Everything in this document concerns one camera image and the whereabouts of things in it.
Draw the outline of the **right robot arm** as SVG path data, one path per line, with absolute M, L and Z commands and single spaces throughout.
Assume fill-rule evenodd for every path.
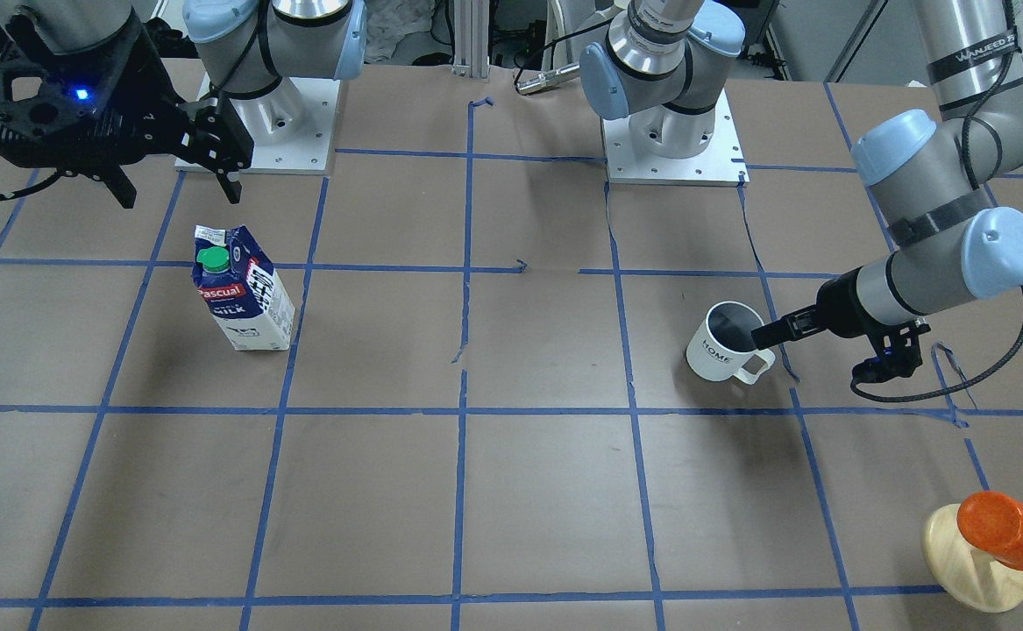
M 101 182 L 133 207 L 127 165 L 172 155 L 228 202 L 258 146 L 303 126 L 295 79 L 350 80 L 363 1 L 187 1 L 182 31 L 131 1 L 0 1 L 0 156 Z

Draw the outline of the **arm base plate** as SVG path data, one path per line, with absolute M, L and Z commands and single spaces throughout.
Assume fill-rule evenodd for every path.
M 697 116 L 663 105 L 601 121 L 607 178 L 613 184 L 738 187 L 750 182 L 728 103 Z
M 233 101 L 254 140 L 244 174 L 330 174 L 343 88 L 340 80 L 286 77 L 269 95 Z

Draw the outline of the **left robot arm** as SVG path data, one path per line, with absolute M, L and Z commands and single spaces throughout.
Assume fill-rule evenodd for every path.
M 896 251 L 825 283 L 815 303 L 753 331 L 767 348 L 830 331 L 884 339 L 922 316 L 1023 285 L 1023 213 L 983 186 L 1023 167 L 1023 65 L 1008 1 L 917 1 L 940 119 L 920 109 L 872 128 L 851 149 Z M 660 154 L 668 125 L 707 121 L 743 47 L 733 11 L 707 1 L 631 1 L 588 37 L 580 83 L 602 119 L 650 111 Z

